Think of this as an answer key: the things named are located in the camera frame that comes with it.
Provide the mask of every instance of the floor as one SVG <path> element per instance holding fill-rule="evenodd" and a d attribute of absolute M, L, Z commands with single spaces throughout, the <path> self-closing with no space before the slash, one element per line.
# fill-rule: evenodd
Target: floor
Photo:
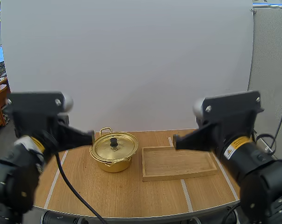
<path fill-rule="evenodd" d="M 7 155 L 13 149 L 14 141 L 14 124 L 10 121 L 6 126 L 0 127 L 0 157 Z"/>

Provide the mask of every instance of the metal bolt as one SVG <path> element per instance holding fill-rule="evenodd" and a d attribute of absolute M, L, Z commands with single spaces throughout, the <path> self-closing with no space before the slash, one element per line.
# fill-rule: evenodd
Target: metal bolt
<path fill-rule="evenodd" d="M 211 111 L 211 106 L 208 106 L 206 107 L 206 110 L 205 110 L 207 113 L 209 113 Z"/>
<path fill-rule="evenodd" d="M 56 103 L 57 106 L 61 106 L 61 104 L 62 104 L 59 99 L 55 99 L 55 103 Z"/>

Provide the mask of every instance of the warning label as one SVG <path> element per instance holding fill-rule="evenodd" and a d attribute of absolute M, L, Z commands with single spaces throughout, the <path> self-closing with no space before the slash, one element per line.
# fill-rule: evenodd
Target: warning label
<path fill-rule="evenodd" d="M 232 145 L 229 145 L 229 147 L 224 152 L 224 156 L 227 159 L 230 159 L 235 151 L 236 151 L 236 149 Z"/>
<path fill-rule="evenodd" d="M 248 137 L 240 137 L 238 139 L 236 139 L 235 141 L 232 142 L 231 145 L 229 145 L 229 147 L 225 150 L 224 152 L 224 156 L 227 159 L 230 159 L 231 156 L 233 155 L 233 153 L 236 151 L 236 149 L 238 149 L 240 146 L 242 146 L 245 143 L 251 142 L 251 140 Z"/>

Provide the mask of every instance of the gray partition wall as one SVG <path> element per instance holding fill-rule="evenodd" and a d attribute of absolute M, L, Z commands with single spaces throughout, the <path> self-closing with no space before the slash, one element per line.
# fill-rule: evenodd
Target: gray partition wall
<path fill-rule="evenodd" d="M 259 90 L 265 109 L 255 123 L 257 133 L 275 134 L 282 116 L 282 6 L 254 5 L 254 47 L 249 90 Z M 282 159 L 282 126 L 276 156 Z"/>

